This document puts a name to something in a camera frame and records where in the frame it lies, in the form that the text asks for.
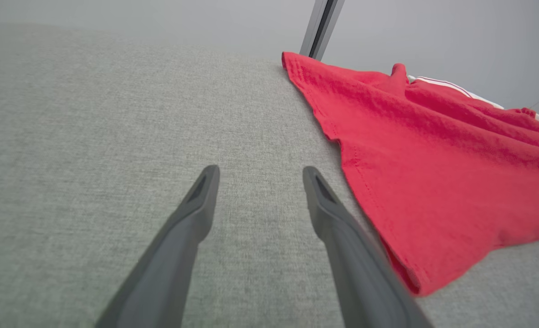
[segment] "red fabric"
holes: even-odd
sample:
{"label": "red fabric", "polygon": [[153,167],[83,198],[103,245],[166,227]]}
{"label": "red fabric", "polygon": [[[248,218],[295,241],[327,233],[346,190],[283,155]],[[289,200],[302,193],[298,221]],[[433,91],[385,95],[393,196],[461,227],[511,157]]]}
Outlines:
{"label": "red fabric", "polygon": [[460,277],[488,252],[539,239],[539,122],[449,87],[409,84],[285,52],[290,80],[416,295]]}

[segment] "red cloth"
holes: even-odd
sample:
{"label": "red cloth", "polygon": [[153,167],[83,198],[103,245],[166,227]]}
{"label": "red cloth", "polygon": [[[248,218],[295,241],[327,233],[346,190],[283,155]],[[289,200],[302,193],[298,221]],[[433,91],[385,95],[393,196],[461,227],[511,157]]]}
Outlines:
{"label": "red cloth", "polygon": [[395,271],[416,295],[460,277],[488,252],[539,239],[539,122],[461,92],[322,64],[283,67],[340,143],[342,170]]}

